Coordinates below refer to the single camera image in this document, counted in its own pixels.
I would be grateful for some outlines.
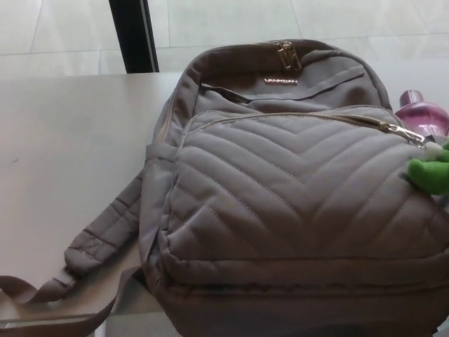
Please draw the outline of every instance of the metal zipper pull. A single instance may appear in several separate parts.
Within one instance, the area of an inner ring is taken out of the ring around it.
[[[289,72],[299,72],[302,69],[300,59],[297,56],[295,47],[289,41],[273,42],[277,47],[279,57],[285,70]]]
[[[300,72],[302,70],[300,58],[297,56],[296,49],[293,44],[289,41],[284,42],[284,49],[286,49],[286,53],[288,55],[288,59],[290,60],[290,70],[294,72]]]
[[[406,128],[402,128],[398,125],[389,124],[388,131],[404,137],[406,140],[408,140],[409,143],[413,143],[420,148],[423,148],[426,145],[426,138],[424,136],[421,136],[420,134],[410,131]]]

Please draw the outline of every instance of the side pocket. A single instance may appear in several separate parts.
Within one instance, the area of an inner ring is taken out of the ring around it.
[[[165,143],[147,146],[140,197],[140,259],[146,263],[159,231],[166,195],[172,185],[177,148]]]

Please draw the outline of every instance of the padded shoulder strap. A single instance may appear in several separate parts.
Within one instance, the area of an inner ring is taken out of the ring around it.
[[[16,303],[53,302],[64,298],[88,273],[99,268],[121,250],[139,232],[140,193],[142,178],[153,159],[174,160],[177,149],[163,143],[147,146],[145,167],[115,200],[83,231],[65,251],[66,267],[46,282],[40,289],[23,279],[0,275],[0,290]],[[119,294],[128,280],[140,273],[139,267],[121,274]],[[1,337],[82,337],[87,336],[107,318],[114,307],[116,297],[99,313],[79,322],[23,326],[0,329]]]
[[[139,230],[142,171],[65,251],[66,267],[40,289],[17,277],[0,275],[0,290],[15,302],[42,303],[64,298],[89,272],[100,267]]]

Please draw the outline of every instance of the gold zipper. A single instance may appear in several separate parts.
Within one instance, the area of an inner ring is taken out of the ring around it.
[[[222,123],[227,121],[238,121],[240,119],[254,119],[261,117],[276,117],[276,116],[316,117],[319,119],[342,121],[344,123],[352,125],[362,126],[366,128],[374,128],[384,133],[394,133],[398,136],[405,138],[409,143],[412,143],[420,148],[423,148],[426,143],[425,137],[421,136],[418,133],[414,133],[396,124],[389,124],[385,121],[380,121],[379,119],[376,118],[361,116],[358,114],[315,114],[313,112],[279,112],[273,114],[252,114],[249,116],[247,115],[247,116],[223,118],[218,119],[216,121],[211,121],[197,128],[196,130],[194,130],[194,132],[200,131],[216,123]]]

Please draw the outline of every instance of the pink bottle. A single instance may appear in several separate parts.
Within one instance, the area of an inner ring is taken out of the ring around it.
[[[449,116],[436,104],[424,102],[418,90],[407,90],[399,99],[401,108],[396,116],[402,119],[406,128],[427,137],[447,136]]]

